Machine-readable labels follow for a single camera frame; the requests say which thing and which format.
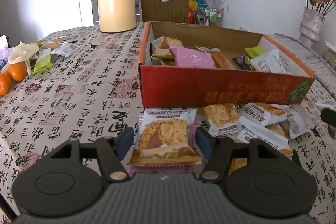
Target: red cardboard box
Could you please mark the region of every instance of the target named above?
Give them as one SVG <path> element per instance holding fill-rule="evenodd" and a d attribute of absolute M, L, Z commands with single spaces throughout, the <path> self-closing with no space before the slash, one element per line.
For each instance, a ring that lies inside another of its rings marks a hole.
<path fill-rule="evenodd" d="M 294 75 L 225 69 L 177 68 L 152 65 L 151 41 L 178 39 L 185 47 L 216 47 L 228 58 L 246 53 L 245 48 L 263 46 L 280 50 L 287 71 Z M 287 49 L 266 35 L 167 22 L 148 22 L 139 60 L 144 107 L 204 107 L 216 103 L 300 104 L 314 82 L 314 74 Z"/>

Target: brown chair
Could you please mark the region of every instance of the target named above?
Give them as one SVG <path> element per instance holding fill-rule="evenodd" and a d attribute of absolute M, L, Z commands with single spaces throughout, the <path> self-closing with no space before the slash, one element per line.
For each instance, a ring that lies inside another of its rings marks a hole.
<path fill-rule="evenodd" d="M 140 0 L 142 21 L 188 23 L 188 0 Z"/>

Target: vase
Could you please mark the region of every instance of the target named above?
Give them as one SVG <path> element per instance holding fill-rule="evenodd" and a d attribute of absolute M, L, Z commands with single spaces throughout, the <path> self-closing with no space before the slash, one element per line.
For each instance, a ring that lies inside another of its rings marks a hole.
<path fill-rule="evenodd" d="M 320 41 L 321 38 L 323 21 L 323 15 L 321 15 L 314 9 L 309 9 L 305 7 L 302 21 L 299 27 L 299 32 L 301 33 L 299 41 L 301 41 L 302 44 L 306 47 L 314 49 L 315 43 Z"/>

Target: orange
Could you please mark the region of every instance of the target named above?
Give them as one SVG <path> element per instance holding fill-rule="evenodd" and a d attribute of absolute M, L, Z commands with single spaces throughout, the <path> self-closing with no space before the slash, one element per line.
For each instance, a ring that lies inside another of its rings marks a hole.
<path fill-rule="evenodd" d="M 11 89 L 12 80 L 8 73 L 0 73 L 0 96 L 5 95 Z"/>
<path fill-rule="evenodd" d="M 15 82 L 20 82 L 27 76 L 27 67 L 24 62 L 19 62 L 9 66 L 7 73 Z"/>

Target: calligraphy tablecloth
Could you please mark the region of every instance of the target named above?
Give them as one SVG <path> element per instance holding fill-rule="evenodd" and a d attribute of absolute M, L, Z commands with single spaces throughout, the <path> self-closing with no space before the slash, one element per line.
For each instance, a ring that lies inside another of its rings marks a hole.
<path fill-rule="evenodd" d="M 0 193 L 16 213 L 11 194 L 13 180 L 51 149 L 68 138 L 91 142 L 101 136 L 116 136 L 127 126 L 137 132 L 143 112 L 137 58 L 145 26 L 139 23 L 136 29 L 122 34 L 103 34 L 95 26 L 53 33 L 45 40 L 69 36 L 77 39 L 81 48 L 71 58 L 57 58 L 50 71 L 27 77 L 0 97 Z M 299 52 L 303 62 L 311 61 L 307 58 L 311 53 L 299 43 L 286 37 L 273 39 L 294 54 Z M 324 75 L 329 69 L 319 62 L 314 63 L 313 70 L 318 75 L 319 67 Z M 335 101 L 322 79 L 315 81 L 307 99 Z M 318 124 L 316 129 L 291 140 L 290 145 L 295 150 L 293 160 L 319 186 L 311 216 L 323 224 L 334 223 L 336 145 L 323 127 Z M 126 167 L 130 152 L 123 161 Z M 93 160 L 85 159 L 83 164 L 98 171 Z M 0 219 L 7 224 L 4 215 Z"/>

